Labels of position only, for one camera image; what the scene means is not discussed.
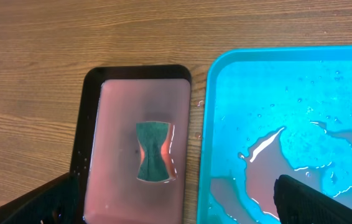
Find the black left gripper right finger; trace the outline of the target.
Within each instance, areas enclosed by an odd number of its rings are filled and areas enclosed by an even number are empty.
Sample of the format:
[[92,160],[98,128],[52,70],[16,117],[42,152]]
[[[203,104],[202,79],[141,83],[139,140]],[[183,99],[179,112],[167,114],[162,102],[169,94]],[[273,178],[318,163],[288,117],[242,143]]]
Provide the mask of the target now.
[[352,209],[289,175],[276,179],[274,204],[281,224],[352,224]]

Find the green orange sponge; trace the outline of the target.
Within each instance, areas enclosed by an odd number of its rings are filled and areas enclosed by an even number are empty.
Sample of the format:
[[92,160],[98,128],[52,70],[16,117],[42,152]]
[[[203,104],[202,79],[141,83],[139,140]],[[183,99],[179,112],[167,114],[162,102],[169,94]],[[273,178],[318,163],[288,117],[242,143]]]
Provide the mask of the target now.
[[170,182],[177,171],[170,152],[174,138],[174,126],[159,121],[136,124],[141,162],[137,178],[144,182]]

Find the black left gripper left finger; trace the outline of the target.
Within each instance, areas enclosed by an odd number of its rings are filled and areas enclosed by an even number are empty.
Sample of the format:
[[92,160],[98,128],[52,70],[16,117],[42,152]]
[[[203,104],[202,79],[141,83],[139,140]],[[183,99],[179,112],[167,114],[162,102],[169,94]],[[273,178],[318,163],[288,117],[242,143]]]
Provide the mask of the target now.
[[0,207],[0,224],[73,223],[78,178],[66,173]]

